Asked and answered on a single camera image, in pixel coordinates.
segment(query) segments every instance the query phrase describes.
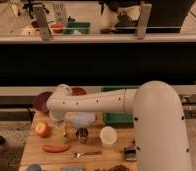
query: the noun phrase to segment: white cup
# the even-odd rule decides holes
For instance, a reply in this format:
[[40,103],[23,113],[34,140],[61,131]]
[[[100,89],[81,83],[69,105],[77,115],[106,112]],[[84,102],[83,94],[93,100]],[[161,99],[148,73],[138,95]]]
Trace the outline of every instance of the white cup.
[[100,139],[104,147],[112,147],[117,141],[117,132],[111,126],[105,126],[100,131]]

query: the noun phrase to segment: apple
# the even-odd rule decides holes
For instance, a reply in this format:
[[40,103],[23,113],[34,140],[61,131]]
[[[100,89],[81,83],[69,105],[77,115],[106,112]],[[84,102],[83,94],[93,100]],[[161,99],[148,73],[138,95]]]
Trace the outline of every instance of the apple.
[[35,126],[35,132],[40,137],[47,137],[50,135],[51,127],[46,122],[39,122]]

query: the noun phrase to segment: red tomato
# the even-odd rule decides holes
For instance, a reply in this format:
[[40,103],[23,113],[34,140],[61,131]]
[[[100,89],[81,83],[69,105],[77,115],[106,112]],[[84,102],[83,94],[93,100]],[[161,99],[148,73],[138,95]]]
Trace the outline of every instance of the red tomato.
[[84,90],[81,87],[72,88],[72,95],[73,96],[86,95],[86,94],[87,94],[86,90]]

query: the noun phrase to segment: sausage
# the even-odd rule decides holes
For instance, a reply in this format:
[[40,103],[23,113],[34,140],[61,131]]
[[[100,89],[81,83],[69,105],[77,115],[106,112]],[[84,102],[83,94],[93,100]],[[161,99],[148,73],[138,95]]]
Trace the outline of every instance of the sausage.
[[68,145],[68,144],[64,144],[64,145],[60,145],[60,146],[53,146],[53,145],[49,145],[49,144],[44,144],[42,146],[43,151],[49,152],[49,153],[60,153],[60,152],[67,151],[70,148],[71,148],[71,145]]

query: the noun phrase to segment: small cup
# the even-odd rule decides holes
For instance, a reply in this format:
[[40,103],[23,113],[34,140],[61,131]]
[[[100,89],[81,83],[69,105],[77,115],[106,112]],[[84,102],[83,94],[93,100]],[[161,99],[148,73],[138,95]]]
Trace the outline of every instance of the small cup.
[[76,136],[80,143],[85,144],[87,141],[88,130],[86,128],[79,128],[76,132]]
[[117,132],[110,126],[105,126],[100,131],[100,139],[104,147],[112,147],[117,141]]

